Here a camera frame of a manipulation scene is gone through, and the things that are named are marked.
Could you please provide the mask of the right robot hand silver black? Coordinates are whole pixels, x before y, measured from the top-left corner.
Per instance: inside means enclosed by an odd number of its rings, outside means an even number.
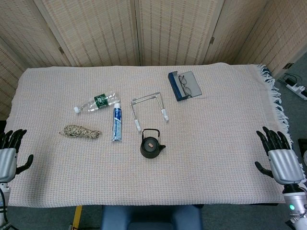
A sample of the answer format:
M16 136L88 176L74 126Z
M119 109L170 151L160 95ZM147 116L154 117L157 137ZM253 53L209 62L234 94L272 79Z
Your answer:
M256 161L255 166L258 171L281 185L301 183L305 175L286 136L280 131L275 132L265 126L262 129L263 132L256 131L256 134L262 142L270 169L265 169Z

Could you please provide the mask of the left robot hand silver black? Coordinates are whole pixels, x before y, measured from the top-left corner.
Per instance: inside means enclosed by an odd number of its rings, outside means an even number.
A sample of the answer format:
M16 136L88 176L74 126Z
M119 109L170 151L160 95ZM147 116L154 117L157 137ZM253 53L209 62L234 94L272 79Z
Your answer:
M27 162L17 166L18 152L26 129L0 133L0 183L9 183L17 174L29 169L33 163L34 156L30 154Z

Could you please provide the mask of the black teapot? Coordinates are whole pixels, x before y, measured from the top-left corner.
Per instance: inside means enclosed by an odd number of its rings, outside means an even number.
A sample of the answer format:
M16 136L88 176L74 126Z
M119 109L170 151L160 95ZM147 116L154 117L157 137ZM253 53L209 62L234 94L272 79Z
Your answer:
M146 152L144 149L143 149L143 140L146 138L144 133L145 131L156 131L157 132L157 141L158 141L158 146L157 146L157 149L156 151L154 152ZM147 159L153 159L153 158L156 158L160 152L166 147L166 145L161 145L159 143L159 139L160 139L160 131L158 129L153 129L153 128L146 128L142 131L142 142L141 142L141 145L140 145L140 152L142 154L143 157L147 158Z

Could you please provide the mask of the white power strip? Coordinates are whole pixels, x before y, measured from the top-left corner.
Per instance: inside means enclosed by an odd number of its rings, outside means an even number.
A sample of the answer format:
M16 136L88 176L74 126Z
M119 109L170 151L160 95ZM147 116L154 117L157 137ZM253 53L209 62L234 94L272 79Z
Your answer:
M291 92L307 101L307 87L298 84L298 78L301 80L302 78L296 74L285 73L284 76L288 76L287 79L284 79L286 84L286 88Z

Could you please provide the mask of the yellow floor tape strip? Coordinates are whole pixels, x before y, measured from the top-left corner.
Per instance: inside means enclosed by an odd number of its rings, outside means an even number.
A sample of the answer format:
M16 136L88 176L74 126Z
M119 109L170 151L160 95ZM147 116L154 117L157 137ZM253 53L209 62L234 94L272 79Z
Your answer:
M77 206L75 209L71 230L77 230L79 228L81 214L82 214L82 206Z

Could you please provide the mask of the clear plastic water bottle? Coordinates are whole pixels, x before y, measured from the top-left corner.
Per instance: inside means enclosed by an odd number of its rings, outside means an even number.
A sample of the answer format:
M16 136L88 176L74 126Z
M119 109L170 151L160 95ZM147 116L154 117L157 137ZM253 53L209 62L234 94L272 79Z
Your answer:
M95 112L119 102L120 98L117 93L103 93L94 96L84 105L74 107L74 112L76 114Z

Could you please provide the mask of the blue white toothpaste tube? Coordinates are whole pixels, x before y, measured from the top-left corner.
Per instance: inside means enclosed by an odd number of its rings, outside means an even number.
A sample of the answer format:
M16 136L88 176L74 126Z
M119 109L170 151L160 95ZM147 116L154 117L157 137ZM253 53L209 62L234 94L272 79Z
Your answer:
M122 110L120 103L114 104L111 141L122 141Z

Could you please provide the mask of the pink waffle tablecloth with fringe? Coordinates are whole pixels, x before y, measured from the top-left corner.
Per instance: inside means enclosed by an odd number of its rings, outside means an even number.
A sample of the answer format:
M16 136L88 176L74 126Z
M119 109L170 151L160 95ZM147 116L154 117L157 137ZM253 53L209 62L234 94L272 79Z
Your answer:
M202 95L177 101L170 72L192 71ZM74 107L114 92L122 110L122 141L111 141L114 104L90 113ZM157 100L130 101L160 92ZM9 204L76 205L255 204L283 202L256 131L288 132L274 79L266 66L49 67L19 79L6 130L26 129L18 155L32 166L10 183ZM160 154L140 152L142 131L160 131Z

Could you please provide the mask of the blue glasses case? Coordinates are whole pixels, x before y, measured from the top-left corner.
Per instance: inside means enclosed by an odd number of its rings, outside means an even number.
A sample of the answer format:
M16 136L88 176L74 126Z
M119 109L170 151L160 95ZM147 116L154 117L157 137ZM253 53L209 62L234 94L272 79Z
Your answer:
M179 75L184 75L186 80L187 80L187 86L191 89L191 96L192 97L187 97L182 88L181 88L181 85L179 83L179 79L178 79L178 76ZM196 97L196 96L200 96L202 95L202 92L201 92L201 89L195 79L195 76L193 74L192 71L188 71L188 72L185 72L185 73L178 73L177 71L174 71L174 72L170 72L168 74L168 79L169 79L169 82L171 84L171 87L173 89L173 92L174 92L174 95L176 97L176 100L179 102L179 101L183 101L183 100L186 100L188 98L193 98L193 97Z

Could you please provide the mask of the blue chair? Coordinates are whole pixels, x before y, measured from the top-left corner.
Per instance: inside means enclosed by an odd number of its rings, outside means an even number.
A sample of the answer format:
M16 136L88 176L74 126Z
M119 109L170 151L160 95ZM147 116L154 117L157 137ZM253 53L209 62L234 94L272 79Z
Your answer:
M100 230L203 230L201 207L105 205Z

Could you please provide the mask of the beige woven folding screen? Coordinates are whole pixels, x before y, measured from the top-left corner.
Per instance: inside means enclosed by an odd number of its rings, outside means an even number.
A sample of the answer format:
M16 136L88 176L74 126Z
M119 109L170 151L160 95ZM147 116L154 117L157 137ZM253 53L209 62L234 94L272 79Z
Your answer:
M28 68L266 64L307 52L307 0L0 0L0 120Z

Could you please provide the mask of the black frame eyeglasses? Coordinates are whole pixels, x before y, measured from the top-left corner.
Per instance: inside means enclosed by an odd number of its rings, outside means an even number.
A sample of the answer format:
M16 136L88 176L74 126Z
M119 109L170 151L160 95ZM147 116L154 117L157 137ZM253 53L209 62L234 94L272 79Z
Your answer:
M191 96L191 89L187 86L187 80L185 78L184 75L179 75L178 76L178 79L179 79L179 83L181 85L181 88L184 92L184 94L187 96L187 97L192 97Z

